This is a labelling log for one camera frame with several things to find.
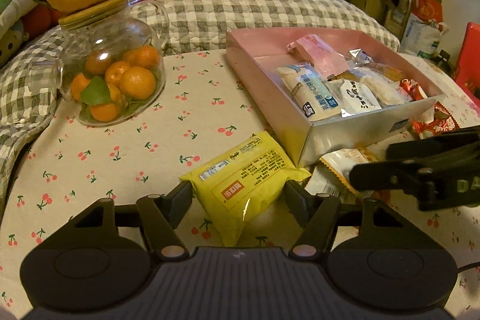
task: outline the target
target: checkered blanket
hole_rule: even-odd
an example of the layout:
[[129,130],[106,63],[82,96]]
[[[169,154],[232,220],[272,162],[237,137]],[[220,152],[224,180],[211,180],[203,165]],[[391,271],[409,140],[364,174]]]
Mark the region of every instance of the checkered blanket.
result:
[[[329,27],[361,30],[397,50],[398,39],[343,0],[159,0],[170,19],[166,55],[224,49],[226,32],[237,28]],[[157,28],[153,5],[140,4],[133,17]],[[26,143],[45,129],[56,109],[56,91],[32,94],[26,87],[28,64],[57,57],[63,37],[56,27],[21,51],[0,75],[0,219],[15,159]]]

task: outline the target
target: pink box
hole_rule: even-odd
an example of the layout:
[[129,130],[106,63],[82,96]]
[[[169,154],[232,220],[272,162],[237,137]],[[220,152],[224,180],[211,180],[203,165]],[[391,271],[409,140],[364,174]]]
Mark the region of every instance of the pink box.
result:
[[[422,86],[429,98],[347,118],[311,122],[292,101],[275,69],[303,60],[287,51],[287,44],[315,33],[337,52],[361,48],[376,62],[405,72]],[[334,28],[258,28],[229,31],[228,63],[235,70],[282,147],[297,167],[318,161],[325,153],[358,148],[408,128],[443,95],[435,84],[407,60],[361,31]]]

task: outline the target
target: clear plastic wrapper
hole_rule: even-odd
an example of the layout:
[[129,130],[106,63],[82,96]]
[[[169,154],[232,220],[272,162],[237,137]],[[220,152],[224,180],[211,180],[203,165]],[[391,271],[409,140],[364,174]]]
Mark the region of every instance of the clear plastic wrapper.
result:
[[367,63],[368,68],[374,69],[375,71],[381,73],[383,76],[391,80],[392,82],[399,82],[400,80],[406,79],[407,75],[399,69],[390,67],[386,64],[381,63]]
[[357,67],[350,70],[356,80],[369,87],[383,107],[402,105],[411,102],[412,98],[398,85],[379,72],[367,68]]
[[246,222],[277,199],[287,180],[302,182],[309,177],[310,173],[296,168],[282,147],[263,131],[180,180],[192,183],[224,245],[231,247]]
[[287,45],[317,70],[322,80],[328,80],[349,69],[345,57],[336,52],[316,34],[309,34]]
[[341,107],[308,63],[279,67],[276,70],[303,114],[310,121],[340,114]]
[[338,79],[328,82],[327,87],[339,100],[342,117],[382,109],[374,94],[363,83]]
[[359,199],[368,198],[373,194],[373,191],[357,191],[349,183],[349,174],[356,164],[375,162],[376,158],[365,149],[342,149],[335,152],[325,154],[320,158],[331,172],[339,178],[340,182],[350,191],[355,197]]

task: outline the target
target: snack package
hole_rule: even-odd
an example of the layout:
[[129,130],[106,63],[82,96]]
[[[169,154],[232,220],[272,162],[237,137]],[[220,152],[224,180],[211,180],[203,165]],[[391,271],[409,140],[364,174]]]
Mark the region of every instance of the snack package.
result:
[[308,63],[279,67],[275,71],[310,121],[340,114],[337,100]]
[[377,72],[380,72],[383,76],[390,79],[392,82],[399,82],[402,79],[406,79],[407,75],[399,69],[390,67],[386,64],[381,63],[368,63],[366,64],[368,68],[374,69]]
[[379,72],[368,67],[357,67],[350,70],[357,81],[366,84],[380,103],[387,107],[411,102],[412,98],[398,84]]
[[339,75],[349,69],[345,57],[336,52],[316,34],[309,34],[287,45],[318,71],[322,80]]
[[428,98],[422,87],[413,79],[403,79],[400,81],[399,85],[410,97],[412,97],[413,100]]
[[340,79],[328,82],[327,87],[340,101],[342,117],[382,109],[374,94],[363,83]]
[[354,165],[362,163],[375,162],[376,158],[365,149],[342,149],[335,152],[325,154],[320,158],[320,162],[323,163],[331,172],[333,172],[340,182],[357,198],[368,198],[373,194],[373,191],[359,192],[355,190],[349,183],[349,174]]
[[342,203],[355,203],[355,196],[350,193],[340,179],[324,164],[317,164],[311,178],[305,186],[311,195],[328,194],[340,199]]
[[310,177],[295,168],[282,147],[263,131],[195,168],[180,180],[192,183],[225,246],[234,246],[245,223],[262,213],[289,179]]
[[437,102],[434,106],[433,121],[419,122],[414,121],[412,127],[421,139],[437,136],[443,132],[460,129],[457,121],[445,107]]

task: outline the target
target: glass jar handle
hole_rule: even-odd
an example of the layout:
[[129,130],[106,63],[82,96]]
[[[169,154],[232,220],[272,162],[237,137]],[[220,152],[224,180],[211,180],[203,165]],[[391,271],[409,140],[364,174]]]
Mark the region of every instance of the glass jar handle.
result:
[[157,9],[157,12],[163,16],[164,22],[161,24],[160,32],[157,32],[158,39],[160,40],[160,47],[163,49],[163,47],[165,46],[169,38],[169,29],[170,29],[169,14],[167,12],[167,9],[165,9],[164,5],[160,4],[160,2],[156,0],[129,0],[128,7],[131,10],[133,6],[142,2],[150,3],[153,6],[155,6],[155,9]]

